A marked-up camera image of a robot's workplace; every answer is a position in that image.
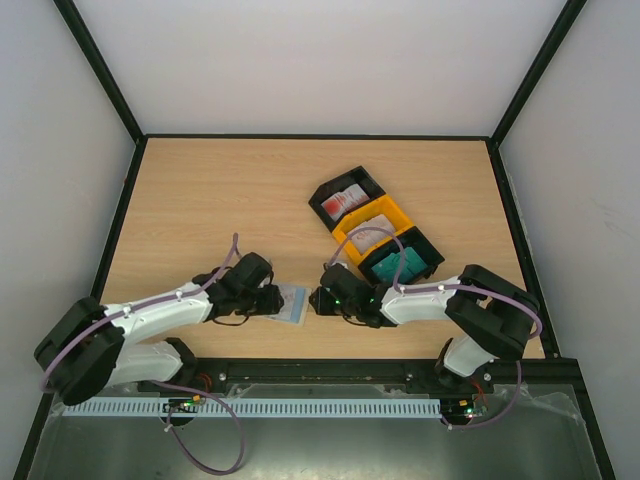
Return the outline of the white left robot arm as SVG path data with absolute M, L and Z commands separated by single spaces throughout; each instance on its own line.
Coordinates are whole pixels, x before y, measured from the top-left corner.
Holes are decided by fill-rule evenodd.
M 73 406 L 122 384 L 188 386 L 198 361 L 168 331 L 231 315 L 248 319 L 279 313 L 284 299 L 273 277 L 271 264 L 250 252 L 233 266 L 222 265 L 146 299 L 102 305 L 82 298 L 34 351 L 44 371 L 41 387 Z

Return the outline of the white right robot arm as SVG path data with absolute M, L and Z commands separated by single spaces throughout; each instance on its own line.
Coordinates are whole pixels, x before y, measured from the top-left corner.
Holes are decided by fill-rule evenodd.
M 445 281 L 414 286 L 373 286 L 335 264 L 325 269 L 310 304 L 318 315 L 369 328 L 452 321 L 464 334 L 445 343 L 435 367 L 438 384 L 450 392 L 487 363 L 521 360 L 528 341 L 543 330 L 533 295 L 476 264 Z

